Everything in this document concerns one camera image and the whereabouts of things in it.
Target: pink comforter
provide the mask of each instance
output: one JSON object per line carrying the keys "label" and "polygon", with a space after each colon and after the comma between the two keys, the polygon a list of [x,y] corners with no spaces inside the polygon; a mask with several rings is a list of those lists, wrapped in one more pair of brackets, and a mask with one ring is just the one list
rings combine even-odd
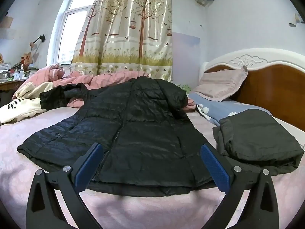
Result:
{"label": "pink comforter", "polygon": [[186,107],[183,108],[184,112],[190,113],[190,112],[195,112],[196,110],[196,103],[193,99],[188,98],[188,104]]}
{"label": "pink comforter", "polygon": [[[132,78],[137,78],[140,76],[148,77],[148,74],[144,71],[133,70],[124,70],[115,73],[105,73],[97,76],[81,75],[77,71],[71,72],[66,77],[63,77],[64,74],[65,71],[63,68],[59,67],[59,64],[46,66],[45,68],[38,70],[33,76],[27,79],[21,85],[21,87],[23,87],[28,82],[33,82],[34,86],[36,87],[45,82],[53,82],[54,87],[57,87],[59,85],[64,86],[67,84],[83,83],[88,89],[98,89],[101,87],[124,83]],[[83,101],[82,99],[71,99],[71,101],[68,103],[68,106],[80,108],[81,106],[83,106]]]}

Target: metal screw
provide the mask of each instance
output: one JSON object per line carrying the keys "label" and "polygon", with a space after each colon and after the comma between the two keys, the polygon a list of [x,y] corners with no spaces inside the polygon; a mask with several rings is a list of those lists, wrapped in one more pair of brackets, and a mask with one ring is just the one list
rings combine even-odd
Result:
{"label": "metal screw", "polygon": [[239,166],[235,166],[235,167],[234,167],[234,170],[235,170],[236,172],[241,172],[241,171],[242,171],[242,169],[241,169]]}
{"label": "metal screw", "polygon": [[269,170],[263,169],[263,173],[264,173],[265,175],[269,175]]}
{"label": "metal screw", "polygon": [[66,165],[65,167],[63,167],[63,171],[64,172],[68,172],[71,169],[71,166]]}
{"label": "metal screw", "polygon": [[39,175],[41,175],[41,174],[42,174],[42,169],[38,169],[38,170],[36,170],[36,172],[35,172],[35,173],[36,173],[36,175],[38,175],[38,176],[39,176]]}

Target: white sweatshirt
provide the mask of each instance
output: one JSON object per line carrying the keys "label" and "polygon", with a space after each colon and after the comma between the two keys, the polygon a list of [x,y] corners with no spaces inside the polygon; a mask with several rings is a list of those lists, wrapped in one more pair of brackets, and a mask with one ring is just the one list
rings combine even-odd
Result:
{"label": "white sweatshirt", "polygon": [[0,124],[10,121],[21,121],[26,117],[33,117],[37,113],[46,112],[41,109],[40,98],[33,100],[17,98],[0,108]]}
{"label": "white sweatshirt", "polygon": [[45,82],[35,87],[32,82],[28,82],[20,87],[16,93],[17,99],[0,108],[0,124],[21,121],[37,113],[46,112],[41,109],[39,94],[53,89],[53,86],[53,83]]}

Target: pillow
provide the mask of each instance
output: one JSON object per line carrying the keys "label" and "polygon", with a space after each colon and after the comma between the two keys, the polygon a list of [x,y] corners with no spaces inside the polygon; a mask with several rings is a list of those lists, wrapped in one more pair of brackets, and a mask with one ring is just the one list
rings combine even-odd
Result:
{"label": "pillow", "polygon": [[268,113],[269,115],[272,115],[268,110],[264,108],[250,104],[236,102],[228,98],[222,102],[210,101],[208,99],[201,97],[197,93],[190,93],[188,95],[188,98],[193,99],[195,103],[198,105],[198,109],[201,110],[199,111],[199,113],[203,115],[209,122],[211,122],[216,126],[220,125],[219,121],[222,118],[238,114],[248,109],[259,109]]}
{"label": "pillow", "polygon": [[210,100],[219,101],[236,93],[248,75],[247,67],[241,69],[225,69],[217,72],[205,73],[192,92]]}

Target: pink pillowcase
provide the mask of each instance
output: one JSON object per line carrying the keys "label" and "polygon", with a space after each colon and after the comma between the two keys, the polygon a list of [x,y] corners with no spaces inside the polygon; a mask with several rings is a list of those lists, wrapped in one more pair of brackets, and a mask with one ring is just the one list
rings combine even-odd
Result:
{"label": "pink pillowcase", "polygon": [[248,75],[247,67],[225,69],[203,74],[199,85],[192,90],[210,101],[223,101],[236,93]]}

